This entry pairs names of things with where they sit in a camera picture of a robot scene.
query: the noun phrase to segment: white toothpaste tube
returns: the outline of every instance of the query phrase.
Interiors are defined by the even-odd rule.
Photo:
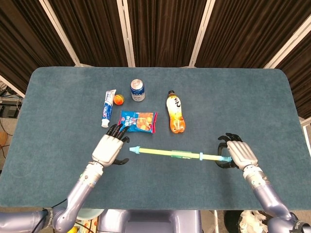
[[[104,128],[107,128],[108,123],[110,122],[113,98],[115,96],[115,93],[116,93],[116,90],[106,91],[105,104],[104,104],[103,117],[102,117],[102,127]]]

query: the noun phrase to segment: table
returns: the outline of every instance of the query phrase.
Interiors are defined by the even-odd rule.
[[[131,98],[142,79],[146,99]],[[52,206],[62,201],[91,160],[106,90],[125,97],[113,107],[158,112],[156,133],[127,133],[131,142],[104,171],[85,208],[261,209],[238,169],[213,161],[136,155],[129,147],[216,154],[217,138],[247,142],[276,191],[292,210],[311,209],[311,160],[286,76],[277,69],[44,67],[31,77],[0,177],[1,206]],[[186,130],[173,134],[165,102],[174,90]]]

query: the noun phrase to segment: candy bag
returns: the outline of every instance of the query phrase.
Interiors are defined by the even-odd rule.
[[[130,111],[121,111],[121,117],[119,124],[123,124],[120,131],[126,127],[130,126],[127,130],[128,132],[156,132],[156,117],[157,113],[138,113]]]

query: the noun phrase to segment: brown curtain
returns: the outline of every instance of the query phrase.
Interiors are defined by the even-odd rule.
[[[289,79],[298,115],[311,117],[311,32],[277,68]]]
[[[50,0],[81,63],[126,67],[116,0]]]
[[[26,92],[38,67],[73,66],[39,1],[0,1],[0,74]]]
[[[206,0],[128,0],[135,65],[188,66]]]
[[[196,67],[264,67],[311,14],[311,0],[217,0]]]

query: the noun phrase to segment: plastic bottle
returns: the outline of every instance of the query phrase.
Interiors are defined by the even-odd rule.
[[[173,133],[182,133],[186,124],[181,113],[181,102],[174,91],[169,91],[166,106],[170,115],[170,127]]]

